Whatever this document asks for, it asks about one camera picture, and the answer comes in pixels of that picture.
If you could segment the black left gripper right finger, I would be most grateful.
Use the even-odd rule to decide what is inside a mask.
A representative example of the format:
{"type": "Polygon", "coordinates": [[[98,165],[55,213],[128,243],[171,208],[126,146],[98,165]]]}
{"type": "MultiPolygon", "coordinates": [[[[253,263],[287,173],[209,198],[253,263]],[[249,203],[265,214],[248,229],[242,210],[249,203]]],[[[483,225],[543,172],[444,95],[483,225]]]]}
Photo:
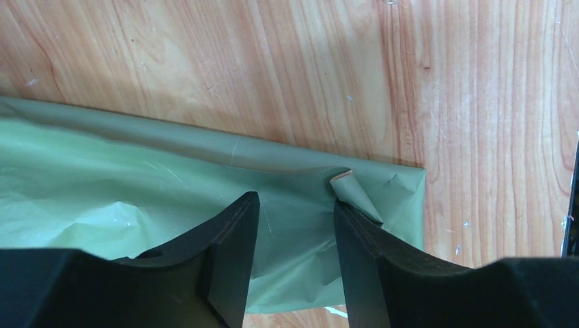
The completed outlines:
{"type": "Polygon", "coordinates": [[[578,259],[503,258],[477,269],[432,256],[336,202],[351,327],[577,327],[578,259]]]}

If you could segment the green and peach wrapping paper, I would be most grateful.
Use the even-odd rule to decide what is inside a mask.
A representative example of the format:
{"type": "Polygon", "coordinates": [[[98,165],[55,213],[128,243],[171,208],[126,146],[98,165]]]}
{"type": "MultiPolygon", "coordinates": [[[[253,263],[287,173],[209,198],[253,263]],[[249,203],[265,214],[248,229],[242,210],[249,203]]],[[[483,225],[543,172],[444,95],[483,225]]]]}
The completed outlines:
{"type": "Polygon", "coordinates": [[[344,304],[341,200],[424,247],[424,169],[131,115],[1,98],[1,246],[139,255],[248,191],[261,202],[246,309],[344,304]]]}

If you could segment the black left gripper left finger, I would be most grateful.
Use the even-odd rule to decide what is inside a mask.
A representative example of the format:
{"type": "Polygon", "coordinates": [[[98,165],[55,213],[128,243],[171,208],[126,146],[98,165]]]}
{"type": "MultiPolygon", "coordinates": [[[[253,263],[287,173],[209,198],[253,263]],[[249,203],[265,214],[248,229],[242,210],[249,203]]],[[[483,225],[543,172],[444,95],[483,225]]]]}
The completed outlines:
{"type": "Polygon", "coordinates": [[[259,223],[250,191],[136,258],[1,250],[2,327],[241,327],[259,223]]]}

